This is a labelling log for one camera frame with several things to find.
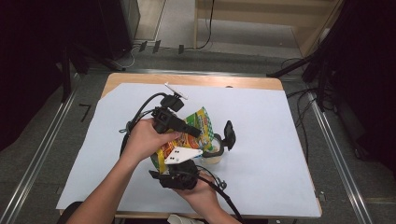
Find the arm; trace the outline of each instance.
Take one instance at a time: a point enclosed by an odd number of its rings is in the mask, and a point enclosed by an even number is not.
[[[209,175],[200,173],[200,176],[211,182],[214,181]],[[194,189],[175,189],[175,192],[210,224],[240,223],[220,207],[216,192],[202,180],[198,180]]]
[[[180,133],[158,134],[152,125],[152,119],[142,119],[135,125],[120,159],[67,223],[111,223],[138,163],[180,137]]]

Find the wrist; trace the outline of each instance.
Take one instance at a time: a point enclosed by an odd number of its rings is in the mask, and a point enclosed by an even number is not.
[[[137,160],[136,157],[127,157],[125,155],[120,157],[120,159],[117,161],[117,164],[118,166],[132,172],[139,162],[140,160]]]
[[[221,207],[218,210],[208,214],[205,217],[205,220],[210,224],[222,224],[222,223],[240,223],[226,211],[224,211]]]

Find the snack bag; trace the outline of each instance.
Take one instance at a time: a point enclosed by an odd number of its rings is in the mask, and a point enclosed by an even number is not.
[[[197,112],[189,115],[184,119],[184,121],[190,126],[201,130],[201,135],[195,138],[187,133],[183,133],[178,139],[161,146],[157,152],[151,156],[152,163],[160,174],[166,170],[164,161],[175,147],[189,147],[201,149],[203,151],[213,150],[212,140],[214,138],[214,134],[212,124],[205,108],[202,107]]]

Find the person's left hand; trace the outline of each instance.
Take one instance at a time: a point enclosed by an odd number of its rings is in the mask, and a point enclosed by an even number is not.
[[[122,152],[123,158],[141,162],[156,152],[163,144],[181,136],[181,133],[178,132],[157,133],[153,125],[154,119],[141,119],[136,123]]]

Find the white paper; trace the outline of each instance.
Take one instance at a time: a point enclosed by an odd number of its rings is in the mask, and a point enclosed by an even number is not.
[[[180,118],[204,106],[214,132],[222,137],[227,120],[233,123],[233,149],[224,152],[220,163],[206,168],[227,182],[225,193],[242,215],[320,217],[285,92],[175,87],[189,95],[177,112]],[[119,130],[151,95],[160,91],[171,93],[164,85],[124,83],[99,101],[57,209],[84,201],[105,178],[120,155],[123,134]],[[161,99],[153,100],[146,109],[160,105]],[[136,168],[119,211],[194,213],[176,193],[152,179],[149,170],[155,170],[150,159]],[[219,200],[226,211],[233,212],[220,196]]]

